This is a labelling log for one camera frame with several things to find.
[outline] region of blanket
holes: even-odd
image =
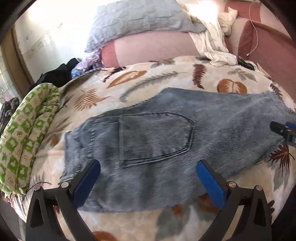
[[[23,99],[0,139],[0,189],[25,194],[35,155],[59,107],[58,88],[44,83]]]
[[[66,132],[92,116],[140,103],[167,87],[242,94],[273,91],[288,108],[296,108],[285,90],[260,70],[251,71],[241,66],[215,67],[195,56],[90,71],[59,89],[63,107],[55,115],[36,154],[31,189],[24,199],[11,195],[18,215],[26,220],[34,185],[42,185],[45,189],[59,186],[65,168]],[[274,220],[296,184],[295,157],[296,148],[282,143],[267,158],[230,177],[229,181],[245,188],[260,184]],[[61,212],[58,208],[55,211],[66,238],[74,240]],[[239,208],[225,239],[233,233],[241,211]],[[198,240],[218,212],[207,194],[172,208],[152,211],[96,213],[79,210],[98,240],[118,241]]]

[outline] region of folded gray jeans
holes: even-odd
[[[82,210],[172,207],[205,193],[196,163],[225,179],[261,161],[284,139],[271,121],[296,120],[272,92],[240,95],[167,88],[137,105],[105,112],[66,133],[71,180],[96,159],[101,174]]]

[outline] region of blue gripper pad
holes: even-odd
[[[101,165],[100,162],[96,160],[73,192],[72,204],[74,207],[78,208],[84,205],[96,180],[100,175],[100,172]]]
[[[296,130],[296,124],[286,122],[285,126],[289,127],[292,130]]]
[[[196,174],[209,194],[213,204],[223,209],[226,203],[225,193],[202,161],[196,164]]]

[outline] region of white cord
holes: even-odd
[[[256,35],[257,35],[257,45],[256,45],[256,47],[255,47],[250,53],[247,53],[247,57],[257,49],[257,47],[258,47],[258,43],[259,43],[258,32],[257,32],[257,29],[256,29],[255,25],[253,24],[253,21],[252,21],[252,18],[251,18],[251,6],[252,6],[253,3],[255,3],[255,2],[252,2],[252,3],[250,4],[250,6],[249,6],[249,16],[250,16],[251,23],[252,23],[252,25],[253,25],[253,27],[254,27],[254,29],[255,29],[255,31],[256,31]]]

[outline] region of green folded cloth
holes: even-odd
[[[38,148],[58,108],[60,94],[50,83],[32,89],[12,115],[0,138],[0,189],[26,193]]]

